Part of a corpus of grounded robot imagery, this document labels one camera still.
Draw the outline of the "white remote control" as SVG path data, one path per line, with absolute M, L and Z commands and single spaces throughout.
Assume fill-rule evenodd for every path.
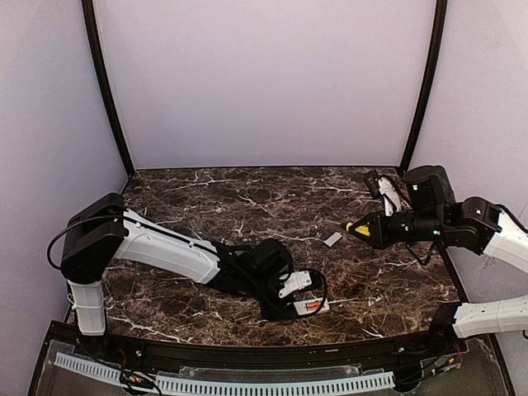
M 295 301 L 293 303 L 295 312 L 301 316 L 309 316 L 310 314 L 316 313 L 316 314 L 323 314 L 326 313 L 330 307 L 329 303 L 325 301 L 322 303 L 322 298 L 316 298 L 316 299 L 307 299 L 307 300 L 301 300 L 301 301 Z

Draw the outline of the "yellow handled screwdriver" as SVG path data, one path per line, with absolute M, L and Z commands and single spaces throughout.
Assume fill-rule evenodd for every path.
M 361 236 L 370 236 L 370 228 L 368 224 L 358 224 L 352 222 L 341 223 L 341 228 L 349 234 L 359 234 Z

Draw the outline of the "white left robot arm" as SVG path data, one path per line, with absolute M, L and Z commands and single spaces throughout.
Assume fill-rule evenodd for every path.
M 69 284 L 84 336 L 106 332 L 102 276 L 113 259 L 170 271 L 223 293 L 248 295 L 269 321 L 297 317 L 291 295 L 312 283 L 308 271 L 294 270 L 288 249 L 275 239 L 251 247 L 187 237 L 126 209 L 116 193 L 74 215 L 52 241 L 59 240 L 64 242 L 62 258 L 51 266 Z

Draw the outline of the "white battery cover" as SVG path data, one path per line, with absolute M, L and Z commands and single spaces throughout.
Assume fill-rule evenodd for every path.
M 323 243 L 331 248 L 333 247 L 337 242 L 339 242 L 342 239 L 342 233 L 335 232 L 325 240 L 323 240 Z

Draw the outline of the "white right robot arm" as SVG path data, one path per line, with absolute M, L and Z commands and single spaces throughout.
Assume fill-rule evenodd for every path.
M 456 201 L 440 165 L 416 167 L 402 180 L 408 191 L 407 209 L 402 208 L 399 190 L 389 177 L 368 173 L 365 183 L 371 195 L 384 202 L 384 209 L 342 224 L 346 233 L 374 249 L 429 242 L 433 247 L 465 248 L 527 270 L 527 228 L 504 205 L 477 196 Z M 527 331 L 525 296 L 481 304 L 442 304 L 429 327 L 432 336 L 450 342 L 515 331 Z

